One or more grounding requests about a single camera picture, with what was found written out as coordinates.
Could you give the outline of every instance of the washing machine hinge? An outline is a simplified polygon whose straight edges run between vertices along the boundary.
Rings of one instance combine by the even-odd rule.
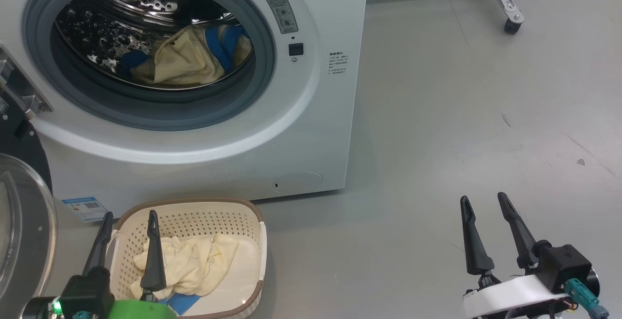
[[[0,88],[15,100],[29,119],[41,111],[52,110],[2,46],[0,46]]]

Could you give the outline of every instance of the yellow cloth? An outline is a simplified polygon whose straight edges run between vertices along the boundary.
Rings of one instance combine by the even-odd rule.
[[[184,295],[209,294],[229,271],[238,249],[238,241],[220,233],[184,241],[180,241],[178,237],[162,237],[160,241],[167,286],[154,293],[159,300],[170,296],[173,291]],[[148,241],[143,248],[145,252],[134,257],[134,263],[142,271],[147,264]],[[142,277],[138,278],[129,287],[136,299],[142,296],[141,279]]]
[[[225,27],[219,27],[219,36]],[[233,54],[233,67],[242,64],[252,50],[251,40],[240,36]],[[184,27],[167,40],[156,41],[147,61],[131,70],[134,78],[144,82],[175,86],[209,84],[224,74],[220,62],[207,46],[205,28],[194,25]]]

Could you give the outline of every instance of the stainless steel drum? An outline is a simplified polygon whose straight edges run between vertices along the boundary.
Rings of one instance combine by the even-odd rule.
[[[169,38],[190,24],[238,23],[213,0],[71,0],[56,17],[55,26],[75,53],[108,77],[148,89],[189,90],[211,86],[237,69],[211,84],[173,86],[119,75],[117,62],[131,50],[148,54],[156,40]]]

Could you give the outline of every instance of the clothing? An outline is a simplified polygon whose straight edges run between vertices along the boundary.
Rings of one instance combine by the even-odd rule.
[[[253,50],[241,25],[189,25],[166,40],[156,40],[147,57],[130,51],[118,72],[149,84],[209,84],[246,60]]]
[[[160,300],[158,303],[168,305],[177,315],[184,315],[188,312],[192,306],[201,299],[197,295],[182,295],[181,293],[174,293],[173,296],[168,299]]]
[[[229,271],[238,249],[238,241],[220,233],[184,241],[178,237],[162,237],[160,241],[167,286],[164,290],[154,292],[159,300],[170,296],[173,291],[184,295],[209,294]],[[145,252],[134,257],[134,263],[142,271],[147,264],[147,250],[148,241],[144,244]],[[136,299],[142,295],[140,279],[130,285]]]

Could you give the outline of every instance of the washing machine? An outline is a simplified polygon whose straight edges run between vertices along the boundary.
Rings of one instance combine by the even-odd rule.
[[[85,221],[169,198],[337,190],[346,181],[364,7],[2,0],[0,84],[41,138],[54,196]],[[242,26],[251,51],[210,82],[147,82],[122,68],[123,55],[153,55],[190,25]],[[85,206],[92,213],[78,211]]]

